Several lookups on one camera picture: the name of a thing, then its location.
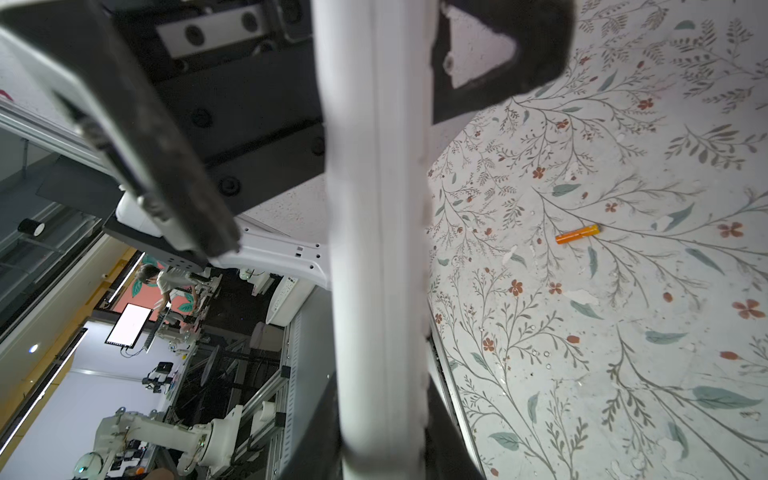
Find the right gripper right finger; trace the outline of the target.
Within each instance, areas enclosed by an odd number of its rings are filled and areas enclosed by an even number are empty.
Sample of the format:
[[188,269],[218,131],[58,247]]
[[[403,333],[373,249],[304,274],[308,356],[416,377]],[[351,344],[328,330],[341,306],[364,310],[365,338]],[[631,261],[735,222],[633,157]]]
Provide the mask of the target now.
[[428,408],[426,479],[481,480],[483,476],[472,461],[433,380],[430,380],[428,388]]

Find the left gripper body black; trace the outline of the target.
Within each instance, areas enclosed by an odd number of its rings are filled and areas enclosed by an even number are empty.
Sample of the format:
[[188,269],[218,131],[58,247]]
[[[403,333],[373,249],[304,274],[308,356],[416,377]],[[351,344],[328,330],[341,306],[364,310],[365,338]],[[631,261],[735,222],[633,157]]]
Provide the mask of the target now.
[[323,172],[309,2],[106,1],[103,10],[232,213]]

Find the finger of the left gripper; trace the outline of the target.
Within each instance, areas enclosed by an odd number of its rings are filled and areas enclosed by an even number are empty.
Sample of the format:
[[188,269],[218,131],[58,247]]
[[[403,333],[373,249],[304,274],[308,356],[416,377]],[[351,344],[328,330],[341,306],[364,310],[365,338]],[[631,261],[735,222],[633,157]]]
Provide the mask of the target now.
[[233,214],[98,2],[6,5],[1,39],[174,248],[239,248]]
[[432,46],[433,123],[530,93],[565,71],[573,1],[441,1]]

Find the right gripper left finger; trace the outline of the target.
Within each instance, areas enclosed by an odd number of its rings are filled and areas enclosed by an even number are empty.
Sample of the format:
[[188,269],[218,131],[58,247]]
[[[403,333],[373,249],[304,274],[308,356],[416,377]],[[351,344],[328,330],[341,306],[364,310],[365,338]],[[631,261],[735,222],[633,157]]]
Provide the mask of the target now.
[[296,451],[280,479],[336,480],[342,478],[341,430],[336,374],[332,374],[320,397]]

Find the white remote control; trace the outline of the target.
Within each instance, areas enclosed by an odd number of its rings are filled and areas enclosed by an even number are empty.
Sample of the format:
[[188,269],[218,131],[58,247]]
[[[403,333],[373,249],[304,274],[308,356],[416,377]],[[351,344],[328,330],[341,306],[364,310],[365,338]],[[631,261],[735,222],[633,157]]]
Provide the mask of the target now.
[[433,1],[316,1],[341,461],[421,479]]

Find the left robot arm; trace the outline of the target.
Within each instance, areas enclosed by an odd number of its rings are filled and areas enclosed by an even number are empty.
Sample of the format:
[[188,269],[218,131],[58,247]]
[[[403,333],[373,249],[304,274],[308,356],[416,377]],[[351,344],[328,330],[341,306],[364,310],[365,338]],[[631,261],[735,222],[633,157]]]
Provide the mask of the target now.
[[15,1],[1,41],[190,270],[428,280],[435,125],[559,77],[571,1]]

